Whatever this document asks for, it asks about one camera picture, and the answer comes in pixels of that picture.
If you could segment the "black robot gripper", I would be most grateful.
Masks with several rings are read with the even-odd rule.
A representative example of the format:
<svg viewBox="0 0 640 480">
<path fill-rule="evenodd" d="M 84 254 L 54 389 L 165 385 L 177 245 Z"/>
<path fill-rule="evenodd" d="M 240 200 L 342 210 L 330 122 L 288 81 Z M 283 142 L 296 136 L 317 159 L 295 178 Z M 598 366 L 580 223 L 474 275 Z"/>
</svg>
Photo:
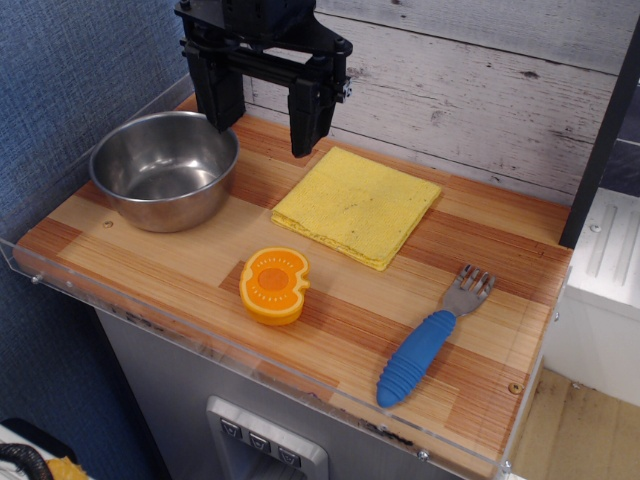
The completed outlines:
<svg viewBox="0 0 640 480">
<path fill-rule="evenodd" d="M 186 46 L 270 83 L 295 80 L 288 109 L 296 158 L 328 135 L 334 102 L 351 95 L 346 59 L 353 46 L 322 25 L 315 8 L 314 1 L 179 1 L 174 7 Z M 195 54 L 187 61 L 198 111 L 219 132 L 231 128 L 245 113 L 242 74 Z"/>
</svg>

